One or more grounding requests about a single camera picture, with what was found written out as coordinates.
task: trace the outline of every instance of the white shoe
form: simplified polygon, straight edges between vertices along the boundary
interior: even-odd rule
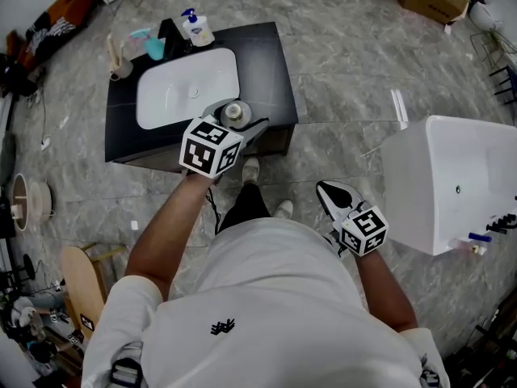
[[[244,162],[244,167],[242,168],[242,183],[257,183],[257,179],[259,179],[259,171],[260,165],[257,158],[249,158],[246,162]]]
[[[293,210],[294,205],[292,205],[292,201],[282,201],[282,203],[276,208],[275,215],[273,217],[283,218],[284,220],[291,220]]]

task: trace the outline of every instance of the white t-shirt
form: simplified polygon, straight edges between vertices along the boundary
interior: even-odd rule
[[[135,341],[149,387],[449,387],[429,330],[373,318],[330,244],[276,218],[217,235],[191,296],[163,303],[150,280],[117,282],[82,386],[102,386]]]

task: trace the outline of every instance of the black countertop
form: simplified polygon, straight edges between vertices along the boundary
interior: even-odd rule
[[[214,32],[216,40],[191,52],[227,48],[235,53],[241,94],[252,109],[254,120],[270,119],[268,130],[298,122],[284,52],[275,23],[252,24]],[[147,54],[132,60],[133,71],[126,79],[110,81],[107,96],[105,159],[127,162],[156,150],[179,144],[190,120],[156,129],[137,123],[137,86],[148,69],[166,63]]]

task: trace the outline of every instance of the black table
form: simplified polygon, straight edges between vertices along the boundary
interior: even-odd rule
[[[235,53],[241,93],[254,120],[269,118],[267,131],[244,155],[286,154],[298,123],[291,82],[275,23],[252,24],[214,32],[216,40],[191,54],[227,48]],[[137,87],[141,75],[166,61],[144,55],[132,60],[133,72],[110,81],[106,110],[105,159],[163,171],[181,171],[179,150],[191,120],[156,129],[137,123]]]

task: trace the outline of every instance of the shirt sleeve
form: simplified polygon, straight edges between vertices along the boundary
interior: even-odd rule
[[[425,327],[419,327],[403,331],[399,335],[411,345],[422,362],[422,376],[420,377],[422,386],[450,388],[449,377],[445,372],[431,331]]]
[[[145,277],[126,276],[115,283],[86,349],[82,388],[99,386],[120,349],[141,341],[162,302],[158,287]]]

